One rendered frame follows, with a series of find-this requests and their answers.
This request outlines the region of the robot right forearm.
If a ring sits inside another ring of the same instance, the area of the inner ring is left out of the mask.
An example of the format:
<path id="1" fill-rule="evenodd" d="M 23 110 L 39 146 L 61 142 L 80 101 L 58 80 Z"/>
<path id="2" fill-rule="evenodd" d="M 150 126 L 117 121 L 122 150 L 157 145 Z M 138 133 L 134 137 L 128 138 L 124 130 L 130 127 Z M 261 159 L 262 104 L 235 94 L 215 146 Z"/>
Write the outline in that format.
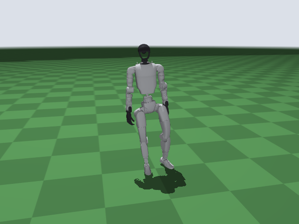
<path id="1" fill-rule="evenodd" d="M 132 107 L 132 94 L 127 93 L 128 92 L 128 87 L 126 87 L 126 107 L 125 109 L 128 111 L 128 108 L 131 106 Z"/>

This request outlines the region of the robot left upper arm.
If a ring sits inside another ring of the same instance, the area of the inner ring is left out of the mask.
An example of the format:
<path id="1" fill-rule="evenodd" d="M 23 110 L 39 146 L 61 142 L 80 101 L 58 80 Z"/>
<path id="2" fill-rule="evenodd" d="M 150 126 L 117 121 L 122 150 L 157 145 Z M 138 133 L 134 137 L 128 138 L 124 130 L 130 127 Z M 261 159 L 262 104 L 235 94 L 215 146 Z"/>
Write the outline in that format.
<path id="1" fill-rule="evenodd" d="M 159 81 L 159 88 L 161 90 L 167 88 L 167 83 L 164 82 L 164 68 L 160 64 L 155 64 L 157 68 L 157 75 L 158 75 L 158 81 Z"/>

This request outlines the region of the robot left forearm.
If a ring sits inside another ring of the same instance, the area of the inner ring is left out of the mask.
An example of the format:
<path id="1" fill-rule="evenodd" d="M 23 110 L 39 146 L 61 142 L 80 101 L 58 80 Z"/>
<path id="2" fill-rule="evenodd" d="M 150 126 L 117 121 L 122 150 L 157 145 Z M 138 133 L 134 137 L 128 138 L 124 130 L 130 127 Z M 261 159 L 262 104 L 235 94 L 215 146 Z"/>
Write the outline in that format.
<path id="1" fill-rule="evenodd" d="M 165 102 L 168 101 L 167 88 L 160 90 L 160 92 L 161 92 L 161 96 L 162 96 L 162 103 L 165 104 Z"/>

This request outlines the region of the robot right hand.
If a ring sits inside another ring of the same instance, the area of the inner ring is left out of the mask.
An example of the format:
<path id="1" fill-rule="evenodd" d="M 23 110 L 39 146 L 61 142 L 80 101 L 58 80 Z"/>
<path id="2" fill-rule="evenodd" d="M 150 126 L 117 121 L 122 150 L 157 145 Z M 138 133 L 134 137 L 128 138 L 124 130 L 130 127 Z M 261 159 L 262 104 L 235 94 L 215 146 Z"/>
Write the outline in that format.
<path id="1" fill-rule="evenodd" d="M 132 121 L 134 122 L 134 120 L 133 120 L 132 117 L 131 117 L 132 107 L 130 106 L 130 107 L 128 108 L 128 111 L 126 110 L 126 112 L 127 112 L 127 115 L 126 115 L 127 122 L 128 122 L 130 125 L 134 125 L 134 124 L 132 123 Z M 131 121 L 131 120 L 132 120 L 132 121 Z"/>

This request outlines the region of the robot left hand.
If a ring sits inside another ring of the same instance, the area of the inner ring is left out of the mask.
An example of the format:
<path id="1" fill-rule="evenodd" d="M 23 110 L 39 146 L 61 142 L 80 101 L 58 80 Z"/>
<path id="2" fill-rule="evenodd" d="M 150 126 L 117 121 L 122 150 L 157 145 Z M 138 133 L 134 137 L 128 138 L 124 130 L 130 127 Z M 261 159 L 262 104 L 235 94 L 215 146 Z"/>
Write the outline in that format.
<path id="1" fill-rule="evenodd" d="M 169 104 L 168 104 L 168 101 L 166 101 L 165 104 L 163 104 L 163 105 L 166 106 L 167 112 L 168 112 L 168 114 L 169 114 L 169 109 L 168 109 L 168 105 L 169 105 Z"/>

